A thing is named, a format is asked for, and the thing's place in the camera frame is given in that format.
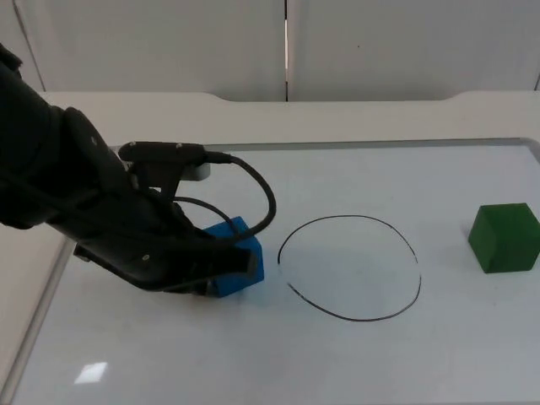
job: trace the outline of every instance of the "green cube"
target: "green cube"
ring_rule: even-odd
[[[525,203],[483,205],[469,244],[485,273],[531,270],[540,252],[540,224]]]

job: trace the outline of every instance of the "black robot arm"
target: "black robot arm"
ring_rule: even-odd
[[[255,271],[256,258],[234,244],[266,228],[276,202],[251,166],[195,144],[129,143],[116,155],[82,112],[26,85],[19,65],[0,45],[0,222],[47,223],[78,242],[77,256],[140,289],[204,293],[218,276]],[[259,183],[269,202],[261,223],[216,240],[187,218],[178,183],[212,163],[239,165]]]

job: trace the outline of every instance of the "black cable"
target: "black cable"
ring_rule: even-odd
[[[150,234],[148,232],[141,232],[135,229],[129,229],[121,225],[111,224],[105,222],[100,218],[94,217],[93,215],[88,215],[84,211],[81,211],[75,207],[72,207],[66,204],[59,198],[53,197],[46,192],[43,192],[37,187],[32,186],[30,183],[25,181],[23,178],[11,173],[10,170],[7,170],[3,167],[0,167],[0,178],[7,181],[12,186],[18,188],[20,191],[28,194],[30,197],[33,197],[37,200],[39,204],[45,204],[46,206],[57,210],[59,213],[70,215],[75,219],[78,219],[81,222],[85,222],[88,225],[91,225],[96,228],[100,228],[102,231],[111,232],[113,234],[119,235],[121,237],[136,240],[142,243],[149,243],[152,245],[157,245],[160,247],[167,247],[174,250],[206,250],[206,249],[216,249],[232,246],[236,242],[241,240],[249,239],[253,235],[261,232],[266,227],[270,225],[273,218],[276,216],[276,198],[273,195],[272,189],[264,178],[249,164],[247,164],[242,159],[236,158],[229,154],[223,154],[219,152],[209,152],[208,153],[208,162],[209,163],[232,163],[238,165],[244,169],[253,179],[259,183],[262,190],[265,192],[268,199],[268,212],[266,217],[257,225],[252,228],[249,228],[241,234],[230,236],[227,238],[217,239],[217,240],[206,240],[199,238],[192,238],[190,240],[178,240],[166,238],[163,236],[157,236]]]
[[[233,220],[226,213],[224,213],[223,211],[221,211],[219,208],[215,207],[214,205],[209,204],[208,202],[204,202],[203,200],[198,200],[196,198],[191,198],[191,197],[174,197],[173,201],[177,201],[181,203],[190,203],[193,205],[197,205],[199,207],[206,208],[212,211],[213,213],[216,213],[217,215],[219,215],[223,219],[223,221],[225,221],[229,225],[229,227],[235,234],[238,235],[240,233],[240,231],[236,227]]]

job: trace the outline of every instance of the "blue cube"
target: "blue cube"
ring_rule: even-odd
[[[241,217],[232,218],[232,221],[239,232],[244,232],[248,229],[246,223]],[[222,222],[211,226],[210,228],[206,228],[205,231],[217,238],[226,238],[234,235],[233,230],[226,222]],[[252,236],[249,239],[238,242],[235,246],[241,247],[243,249],[249,249],[250,251],[253,251],[255,253],[257,259],[255,275],[249,277],[244,275],[231,274],[216,278],[212,282],[212,286],[215,292],[215,296],[217,297],[225,297],[227,295],[233,294],[246,287],[249,287],[250,285],[259,283],[264,279],[262,247],[257,238],[255,236]]]

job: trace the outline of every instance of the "black line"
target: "black line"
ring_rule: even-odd
[[[382,219],[378,219],[378,218],[375,218],[375,217],[370,217],[368,215],[329,215],[329,216],[326,216],[326,217],[320,217],[320,218],[317,218],[317,219],[313,219],[309,222],[306,222],[305,224],[299,226],[298,228],[296,228],[295,230],[293,230],[289,236],[287,236],[287,238],[285,239],[285,241],[283,242],[283,244],[281,245],[281,247],[279,248],[279,251],[278,251],[278,265],[281,264],[281,253],[285,247],[285,245],[287,245],[287,242],[290,240],[290,238],[292,238],[292,236],[298,232],[299,230],[305,228],[306,226],[310,225],[310,224],[313,224],[315,222],[318,222],[318,221],[322,221],[323,219],[335,219],[335,218],[364,218],[364,219],[372,219],[376,222],[379,222],[381,224],[384,224],[386,225],[388,228],[390,228],[391,230],[393,230],[394,232],[396,232],[401,238],[402,240],[407,244],[409,250],[413,253],[413,256],[414,256],[414,261],[418,264],[419,260],[416,256],[416,253],[413,249],[413,247],[411,246],[410,243],[408,243],[408,240],[405,238],[405,236],[403,236],[403,234],[397,230],[395,227],[393,227],[391,224],[388,224],[387,222],[383,221]],[[325,314],[328,314],[330,316],[334,316],[338,319],[341,319],[343,321],[350,321],[350,322],[376,322],[376,321],[384,321],[386,319],[391,319],[395,316],[398,316],[400,314],[402,314],[403,312],[405,312],[406,310],[408,310],[411,306],[414,305],[414,303],[418,300],[419,296],[420,296],[420,290],[422,289],[422,274],[420,274],[419,276],[419,279],[418,279],[418,289],[416,290],[416,295],[414,296],[413,300],[408,303],[407,305],[405,305],[401,310],[399,310],[398,312],[394,312],[393,314],[390,314],[390,315],[386,315],[386,316],[378,316],[376,318],[351,318],[351,317],[348,317],[348,316],[342,316],[342,315],[339,315],[335,312],[332,312],[330,310],[327,310],[326,308],[323,308],[322,306],[316,304],[315,302],[313,302],[312,300],[306,298],[293,284],[287,282],[287,285],[289,286],[289,288],[296,294],[298,295],[304,302],[306,302],[307,304],[311,305],[312,307],[318,309],[319,311],[322,311],[324,312]]]

